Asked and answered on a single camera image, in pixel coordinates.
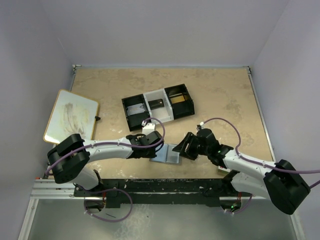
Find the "grey card holder wallet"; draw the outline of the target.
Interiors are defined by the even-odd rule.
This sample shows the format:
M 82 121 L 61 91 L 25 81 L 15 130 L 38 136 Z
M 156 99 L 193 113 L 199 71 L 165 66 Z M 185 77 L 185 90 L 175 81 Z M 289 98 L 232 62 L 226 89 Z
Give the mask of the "grey card holder wallet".
M 150 162 L 170 164 L 170 165 L 179 165 L 180 164 L 180 154 L 176 151 L 173 151 L 176 144 L 164 144 L 156 148 L 155 154 L 156 157 L 150 158 Z

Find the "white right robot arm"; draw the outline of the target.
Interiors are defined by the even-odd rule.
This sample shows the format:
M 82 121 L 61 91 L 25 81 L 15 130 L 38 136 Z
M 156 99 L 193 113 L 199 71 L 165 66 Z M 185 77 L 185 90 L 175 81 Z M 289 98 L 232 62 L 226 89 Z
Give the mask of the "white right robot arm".
M 293 214 L 311 192 L 287 160 L 272 163 L 270 168 L 257 158 L 246 161 L 233 147 L 219 143 L 208 128 L 200 129 L 196 134 L 188 132 L 172 150 L 189 160 L 206 156 L 213 165 L 229 169 L 221 181 L 226 195 L 241 192 L 263 197 L 288 215 Z

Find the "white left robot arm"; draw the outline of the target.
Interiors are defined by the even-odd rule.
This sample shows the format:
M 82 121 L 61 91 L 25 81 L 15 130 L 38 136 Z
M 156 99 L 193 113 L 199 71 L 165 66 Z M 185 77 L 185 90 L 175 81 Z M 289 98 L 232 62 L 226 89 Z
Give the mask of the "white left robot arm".
M 140 159 L 156 157 L 156 150 L 164 143 L 164 137 L 156 130 L 151 133 L 128 135 L 116 140 L 85 140 L 75 133 L 67 137 L 47 153 L 57 184 L 74 183 L 91 196 L 103 191 L 103 183 L 97 170 L 86 165 L 107 159 Z

